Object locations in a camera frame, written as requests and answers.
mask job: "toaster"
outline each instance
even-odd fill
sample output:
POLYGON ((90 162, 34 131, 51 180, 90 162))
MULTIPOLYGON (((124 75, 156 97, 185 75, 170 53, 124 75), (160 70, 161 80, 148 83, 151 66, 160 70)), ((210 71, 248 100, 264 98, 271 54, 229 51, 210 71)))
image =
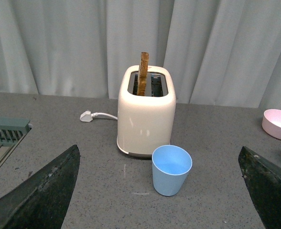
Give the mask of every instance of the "toaster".
POLYGON ((169 145, 176 97, 169 72, 148 66, 145 96, 138 96, 139 65, 128 68, 118 98, 117 146, 125 154, 151 157, 154 150, 169 145))

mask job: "white power cord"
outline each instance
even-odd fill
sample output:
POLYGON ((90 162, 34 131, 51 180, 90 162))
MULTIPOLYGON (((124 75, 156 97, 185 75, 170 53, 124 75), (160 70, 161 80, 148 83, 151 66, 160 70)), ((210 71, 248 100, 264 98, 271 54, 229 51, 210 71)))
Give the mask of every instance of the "white power cord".
POLYGON ((111 115, 111 114, 106 114, 106 113, 91 113, 90 111, 85 111, 83 114, 80 116, 80 121, 81 122, 91 122, 93 120, 93 117, 96 117, 98 115, 104 115, 110 118, 114 118, 117 120, 117 117, 111 115))

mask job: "green dish rack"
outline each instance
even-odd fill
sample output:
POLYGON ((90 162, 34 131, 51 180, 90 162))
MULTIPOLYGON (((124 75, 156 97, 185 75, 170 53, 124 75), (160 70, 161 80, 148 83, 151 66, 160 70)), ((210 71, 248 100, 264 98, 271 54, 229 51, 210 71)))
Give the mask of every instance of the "green dish rack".
POLYGON ((30 120, 0 117, 0 167, 30 131, 30 120))

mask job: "gray countertop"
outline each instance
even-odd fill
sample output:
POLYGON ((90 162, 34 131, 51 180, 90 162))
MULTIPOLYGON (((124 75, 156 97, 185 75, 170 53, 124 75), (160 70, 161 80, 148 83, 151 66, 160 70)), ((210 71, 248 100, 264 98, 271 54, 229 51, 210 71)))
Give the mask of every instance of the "gray countertop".
POLYGON ((254 108, 177 104, 171 144, 190 153, 193 167, 179 193, 158 194, 151 161, 117 148, 117 100, 0 93, 0 116, 28 118, 33 129, 0 168, 0 197, 73 144, 80 169, 63 229, 264 229, 238 164, 242 146, 281 167, 281 140, 264 132, 254 108))

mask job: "blue container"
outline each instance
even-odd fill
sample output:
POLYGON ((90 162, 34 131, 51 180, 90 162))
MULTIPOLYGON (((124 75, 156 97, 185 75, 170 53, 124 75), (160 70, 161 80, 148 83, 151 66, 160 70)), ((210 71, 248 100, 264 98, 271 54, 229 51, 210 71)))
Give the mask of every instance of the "blue container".
POLYGON ((152 154, 155 190, 163 196, 177 194, 192 165, 192 158, 182 148, 173 145, 158 147, 152 154))

